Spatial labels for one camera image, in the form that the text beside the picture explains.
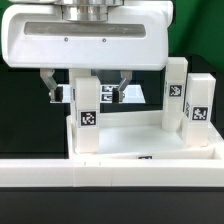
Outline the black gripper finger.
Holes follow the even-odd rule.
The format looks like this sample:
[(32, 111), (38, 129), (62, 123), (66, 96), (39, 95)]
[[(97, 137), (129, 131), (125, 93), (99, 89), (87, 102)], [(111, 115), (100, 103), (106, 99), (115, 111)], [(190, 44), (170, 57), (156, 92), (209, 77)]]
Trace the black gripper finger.
[(60, 87), (53, 78), (54, 69), (41, 68), (40, 77), (49, 89), (51, 102), (61, 102), (63, 100), (63, 88)]
[(121, 71), (121, 81), (116, 88), (112, 89), (112, 102), (121, 103), (124, 99), (124, 90), (129, 85), (132, 80), (132, 71), (131, 70), (122, 70)]

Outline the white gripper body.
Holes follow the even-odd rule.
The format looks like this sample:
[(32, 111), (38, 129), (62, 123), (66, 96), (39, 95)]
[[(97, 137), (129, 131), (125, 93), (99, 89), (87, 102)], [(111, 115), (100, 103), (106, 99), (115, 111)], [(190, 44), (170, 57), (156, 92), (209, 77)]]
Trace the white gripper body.
[(161, 70), (172, 0), (9, 0), (2, 57), (11, 67)]

